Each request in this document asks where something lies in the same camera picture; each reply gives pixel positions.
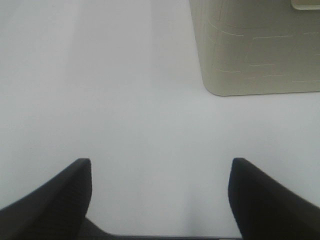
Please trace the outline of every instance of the white floor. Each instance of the white floor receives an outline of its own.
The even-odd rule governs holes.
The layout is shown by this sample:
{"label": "white floor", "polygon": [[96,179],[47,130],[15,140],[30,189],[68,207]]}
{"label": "white floor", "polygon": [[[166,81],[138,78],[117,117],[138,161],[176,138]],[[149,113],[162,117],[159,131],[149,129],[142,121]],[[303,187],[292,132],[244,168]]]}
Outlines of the white floor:
{"label": "white floor", "polygon": [[105,231],[239,237],[234,157],[320,206],[319,103],[209,93],[186,0],[1,1],[0,208],[88,157]]}

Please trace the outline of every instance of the beige plastic container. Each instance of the beige plastic container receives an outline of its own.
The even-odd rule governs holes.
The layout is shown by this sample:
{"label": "beige plastic container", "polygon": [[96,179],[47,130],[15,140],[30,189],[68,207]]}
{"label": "beige plastic container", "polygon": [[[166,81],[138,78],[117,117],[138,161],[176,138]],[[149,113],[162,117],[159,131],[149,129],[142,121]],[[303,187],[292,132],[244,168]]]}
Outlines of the beige plastic container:
{"label": "beige plastic container", "polygon": [[219,96],[320,91],[320,10],[293,6],[306,9],[303,0],[190,0],[205,87]]}

